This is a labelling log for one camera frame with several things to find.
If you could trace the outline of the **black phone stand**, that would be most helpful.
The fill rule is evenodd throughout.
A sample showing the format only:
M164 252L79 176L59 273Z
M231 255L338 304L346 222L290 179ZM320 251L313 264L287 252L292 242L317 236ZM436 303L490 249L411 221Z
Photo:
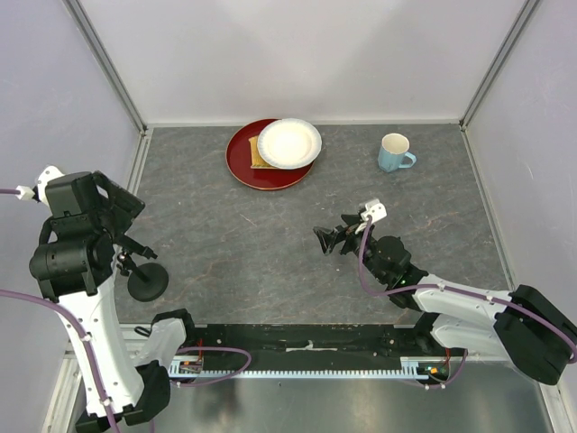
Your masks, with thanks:
M167 270L154 260L158 255L149 247L139 244L127 235L119 235L115 243L120 247L116 256L116 268L127 277L127 290L130 296L140 302L152 302L159 298L169 285ZM137 265L133 254L149 260Z

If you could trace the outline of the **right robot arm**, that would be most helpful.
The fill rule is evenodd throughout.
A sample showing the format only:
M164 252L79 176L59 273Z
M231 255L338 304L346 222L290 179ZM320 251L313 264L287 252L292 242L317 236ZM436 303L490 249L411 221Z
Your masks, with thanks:
M376 239L370 219L343 216L343 225L316 226L323 253L352 253L358 272L369 272L381 295L403 309L421 312L426 322L413 332L415 349L439 349L503 357L526 376L556 385L576 362L576 326L538 289L521 284L513 291L477 289L418 269L396 236Z

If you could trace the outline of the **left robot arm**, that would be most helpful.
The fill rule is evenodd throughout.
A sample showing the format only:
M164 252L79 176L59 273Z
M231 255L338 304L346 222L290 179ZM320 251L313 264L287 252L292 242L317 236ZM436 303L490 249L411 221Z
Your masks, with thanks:
M105 432L113 422L147 423L169 404L175 354L197 347L186 309L156 315L141 352L130 357L114 304L114 274L129 294L156 300L168 288L167 270L153 250L127 236L143 201L100 171L64 174L46 167L32 197L49 207L29 264L41 295L59 310L82 372L87 406L78 432Z

